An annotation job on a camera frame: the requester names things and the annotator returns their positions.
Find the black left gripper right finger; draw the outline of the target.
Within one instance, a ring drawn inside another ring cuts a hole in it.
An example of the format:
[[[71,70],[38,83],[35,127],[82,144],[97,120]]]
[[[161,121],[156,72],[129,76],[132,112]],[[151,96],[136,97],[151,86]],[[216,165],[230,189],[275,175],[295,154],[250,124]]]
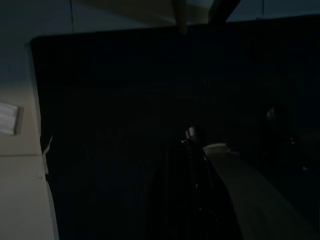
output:
[[[195,236],[199,240],[236,240],[238,221],[230,195],[210,163],[195,127],[185,131],[183,145],[194,198]]]

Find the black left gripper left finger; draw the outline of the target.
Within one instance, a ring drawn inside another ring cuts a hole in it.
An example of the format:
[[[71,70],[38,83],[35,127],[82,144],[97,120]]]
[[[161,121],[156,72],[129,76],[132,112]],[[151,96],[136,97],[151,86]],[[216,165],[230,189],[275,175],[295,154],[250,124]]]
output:
[[[190,237],[189,167],[181,143],[148,146],[141,153],[144,173],[143,240]]]

